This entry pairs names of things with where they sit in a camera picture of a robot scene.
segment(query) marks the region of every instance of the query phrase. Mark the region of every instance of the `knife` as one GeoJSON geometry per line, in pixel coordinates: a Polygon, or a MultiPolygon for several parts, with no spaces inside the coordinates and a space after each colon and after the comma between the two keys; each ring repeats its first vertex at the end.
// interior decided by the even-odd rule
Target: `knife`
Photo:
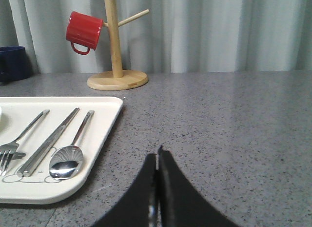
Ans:
{"type": "Polygon", "coordinates": [[[74,116],[80,108],[75,108],[72,113],[54,130],[54,132],[42,143],[42,145],[35,151],[35,153],[23,164],[23,166],[17,171],[19,177],[30,177],[48,151],[52,148],[54,143],[60,138],[64,130],[72,121],[74,116]]]}

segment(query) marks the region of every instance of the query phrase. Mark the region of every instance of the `granite surface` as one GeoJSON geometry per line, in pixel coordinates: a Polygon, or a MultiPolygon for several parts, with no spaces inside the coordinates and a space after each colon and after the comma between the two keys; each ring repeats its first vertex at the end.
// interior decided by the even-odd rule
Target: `granite surface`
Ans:
{"type": "Polygon", "coordinates": [[[0,97],[114,96],[124,107],[85,185],[52,205],[0,204],[1,227],[88,227],[119,200],[160,145],[242,227],[312,226],[312,72],[149,74],[125,91],[90,74],[42,74],[0,97]]]}

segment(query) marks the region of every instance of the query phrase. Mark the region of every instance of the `stainless steel fork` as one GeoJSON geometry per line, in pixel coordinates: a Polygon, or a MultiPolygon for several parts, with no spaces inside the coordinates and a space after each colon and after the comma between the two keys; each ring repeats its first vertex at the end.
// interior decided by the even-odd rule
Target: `stainless steel fork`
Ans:
{"type": "Polygon", "coordinates": [[[15,154],[19,144],[17,141],[21,139],[35,123],[50,110],[44,110],[30,122],[30,124],[22,131],[22,133],[12,142],[0,146],[0,175],[5,176],[7,169],[11,163],[12,157],[15,154]]]}

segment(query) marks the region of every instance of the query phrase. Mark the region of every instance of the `navy blue mug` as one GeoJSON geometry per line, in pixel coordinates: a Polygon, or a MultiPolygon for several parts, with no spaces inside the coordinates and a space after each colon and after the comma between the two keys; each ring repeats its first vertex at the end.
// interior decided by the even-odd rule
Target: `navy blue mug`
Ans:
{"type": "Polygon", "coordinates": [[[0,47],[0,83],[23,80],[32,74],[25,47],[0,47]]]}

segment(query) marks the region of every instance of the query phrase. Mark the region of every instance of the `stainless steel spoon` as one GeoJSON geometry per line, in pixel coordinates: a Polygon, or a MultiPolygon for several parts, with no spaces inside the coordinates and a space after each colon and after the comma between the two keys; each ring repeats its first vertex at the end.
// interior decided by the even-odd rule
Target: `stainless steel spoon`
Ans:
{"type": "Polygon", "coordinates": [[[55,180],[66,180],[75,176],[83,163],[83,154],[81,149],[75,145],[83,128],[87,124],[94,111],[88,111],[84,117],[73,142],[59,149],[52,157],[49,164],[49,173],[55,180]]]}

